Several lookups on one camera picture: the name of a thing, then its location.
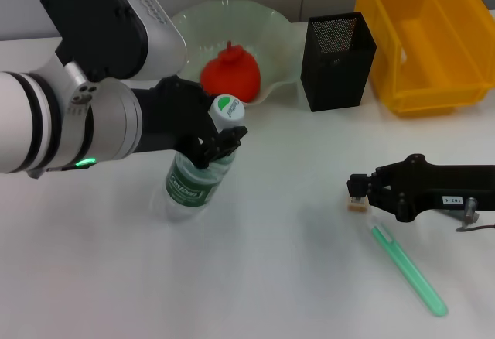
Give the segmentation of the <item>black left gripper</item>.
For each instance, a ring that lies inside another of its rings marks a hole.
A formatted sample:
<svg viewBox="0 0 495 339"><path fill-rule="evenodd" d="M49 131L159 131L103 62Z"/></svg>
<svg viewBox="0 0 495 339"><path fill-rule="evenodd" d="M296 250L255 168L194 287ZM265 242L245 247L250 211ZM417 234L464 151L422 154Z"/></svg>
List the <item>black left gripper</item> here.
<svg viewBox="0 0 495 339"><path fill-rule="evenodd" d="M198 83L172 76L132 92L142 113L136 153L174 150L205 169L232 154L248 133L245 126L218 132L209 115L213 97Z"/></svg>

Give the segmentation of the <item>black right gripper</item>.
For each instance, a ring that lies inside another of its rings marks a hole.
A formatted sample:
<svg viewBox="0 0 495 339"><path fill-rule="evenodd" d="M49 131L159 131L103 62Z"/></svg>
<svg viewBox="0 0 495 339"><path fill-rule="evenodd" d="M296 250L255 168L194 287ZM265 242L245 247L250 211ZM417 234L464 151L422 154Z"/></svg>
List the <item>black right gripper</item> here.
<svg viewBox="0 0 495 339"><path fill-rule="evenodd" d="M400 222L412 222L429 210L493 211L493 165L434 165L422 154L352 174L347 209L370 213L376 207Z"/></svg>

